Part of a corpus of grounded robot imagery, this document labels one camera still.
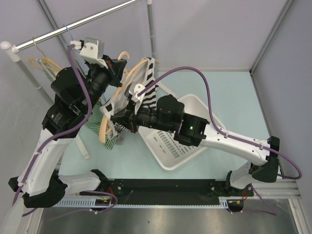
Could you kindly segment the black white striped tank top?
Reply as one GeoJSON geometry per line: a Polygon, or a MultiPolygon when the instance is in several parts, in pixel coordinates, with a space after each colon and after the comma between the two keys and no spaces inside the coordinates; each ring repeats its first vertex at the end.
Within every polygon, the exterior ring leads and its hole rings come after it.
{"type": "MultiPolygon", "coordinates": [[[[141,96],[142,94],[144,94],[143,102],[142,102],[142,104],[141,104],[140,107],[143,107],[144,104],[145,104],[145,102],[146,102],[146,99],[147,99],[147,98],[150,98],[150,97],[152,96],[152,95],[148,94],[149,92],[151,92],[152,94],[155,94],[155,93],[156,93],[156,92],[155,92],[155,86],[150,87],[149,85],[146,86],[145,89],[144,89],[143,91],[141,91],[141,92],[138,94],[139,96],[141,96]]],[[[135,103],[132,102],[131,100],[128,100],[128,104],[133,104],[133,105],[134,105],[134,111],[135,111],[135,114],[137,114],[139,108],[135,107],[135,103]]]]}

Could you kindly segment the blue wire hanger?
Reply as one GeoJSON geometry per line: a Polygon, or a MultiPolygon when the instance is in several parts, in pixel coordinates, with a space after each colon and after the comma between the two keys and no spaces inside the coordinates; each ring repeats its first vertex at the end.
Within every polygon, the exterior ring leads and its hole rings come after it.
{"type": "MultiPolygon", "coordinates": [[[[63,24],[63,27],[66,28],[66,32],[69,34],[70,39],[68,39],[67,42],[63,43],[66,47],[68,47],[70,45],[70,42],[74,41],[74,37],[71,31],[68,29],[66,24],[63,24]]],[[[84,63],[84,60],[79,55],[79,53],[80,53],[80,50],[74,49],[74,57],[76,59],[76,64],[78,65],[79,70],[82,71],[84,75],[87,75],[87,71],[88,71],[87,65],[84,63]]],[[[100,97],[99,101],[101,104],[104,104],[107,101],[104,94],[100,97]]]]}

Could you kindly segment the beige plastic hanger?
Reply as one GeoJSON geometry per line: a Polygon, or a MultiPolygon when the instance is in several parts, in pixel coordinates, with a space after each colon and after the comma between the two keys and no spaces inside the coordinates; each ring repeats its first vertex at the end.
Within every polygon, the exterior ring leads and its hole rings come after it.
{"type": "Polygon", "coordinates": [[[128,104],[128,98],[125,95],[126,89],[137,83],[144,87],[155,81],[155,68],[159,61],[153,57],[144,57],[131,70],[124,70],[125,77],[122,86],[117,88],[113,96],[100,107],[100,118],[98,137],[106,148],[113,148],[121,133],[129,131],[122,124],[113,123],[112,117],[121,111],[128,104]]]}

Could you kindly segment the grey tank top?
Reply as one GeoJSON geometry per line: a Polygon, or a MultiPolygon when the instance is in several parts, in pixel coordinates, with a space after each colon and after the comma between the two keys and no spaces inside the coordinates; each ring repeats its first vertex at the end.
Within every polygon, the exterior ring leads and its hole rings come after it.
{"type": "Polygon", "coordinates": [[[99,130],[99,140],[101,143],[105,143],[105,137],[107,136],[109,139],[116,137],[116,142],[115,144],[121,145],[123,141],[123,132],[120,130],[119,132],[117,131],[117,127],[114,127],[112,123],[109,122],[107,117],[103,115],[103,118],[101,120],[100,124],[100,130],[99,130]]]}

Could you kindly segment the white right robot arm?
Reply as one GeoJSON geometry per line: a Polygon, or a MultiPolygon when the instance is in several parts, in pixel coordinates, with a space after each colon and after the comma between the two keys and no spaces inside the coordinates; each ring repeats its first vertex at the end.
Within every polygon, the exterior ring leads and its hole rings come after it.
{"type": "Polygon", "coordinates": [[[257,140],[225,132],[215,121],[184,111],[184,103],[172,95],[161,97],[156,108],[140,107],[130,101],[115,113],[111,120],[136,133],[140,127],[173,133],[174,140],[185,146],[207,147],[225,151],[247,161],[240,168],[229,171],[225,191],[237,195],[254,182],[275,183],[278,176],[279,139],[257,140]]]}

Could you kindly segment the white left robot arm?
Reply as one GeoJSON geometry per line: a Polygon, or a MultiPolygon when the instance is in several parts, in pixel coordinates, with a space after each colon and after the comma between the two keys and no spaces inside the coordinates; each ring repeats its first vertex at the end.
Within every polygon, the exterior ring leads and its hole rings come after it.
{"type": "Polygon", "coordinates": [[[87,122],[92,109],[104,94],[108,86],[121,86],[121,78],[127,61],[102,57],[107,66],[87,62],[89,72],[83,78],[69,58],[70,67],[60,70],[51,87],[55,91],[55,102],[48,109],[43,122],[40,137],[27,169],[19,177],[9,180],[16,193],[14,202],[20,193],[26,208],[50,208],[66,195],[93,191],[97,195],[108,189],[105,175],[98,169],[86,174],[61,176],[56,165],[76,138],[81,127],[87,122]]]}

